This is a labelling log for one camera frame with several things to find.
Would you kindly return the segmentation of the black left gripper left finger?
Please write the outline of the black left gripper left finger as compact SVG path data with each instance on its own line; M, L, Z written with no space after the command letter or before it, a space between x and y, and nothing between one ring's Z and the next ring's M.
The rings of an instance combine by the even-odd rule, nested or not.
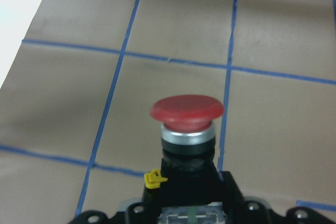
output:
M69 223L157 223L157 218L157 214L151 212L145 203L126 200L113 215L100 210L87 210L76 215Z

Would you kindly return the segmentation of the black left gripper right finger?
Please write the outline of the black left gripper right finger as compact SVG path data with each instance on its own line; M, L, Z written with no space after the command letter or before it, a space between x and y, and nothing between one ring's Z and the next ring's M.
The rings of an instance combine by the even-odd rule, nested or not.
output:
M230 172L221 171L218 176L223 183L226 223L335 223L308 207L292 207L281 215L266 200L243 196Z

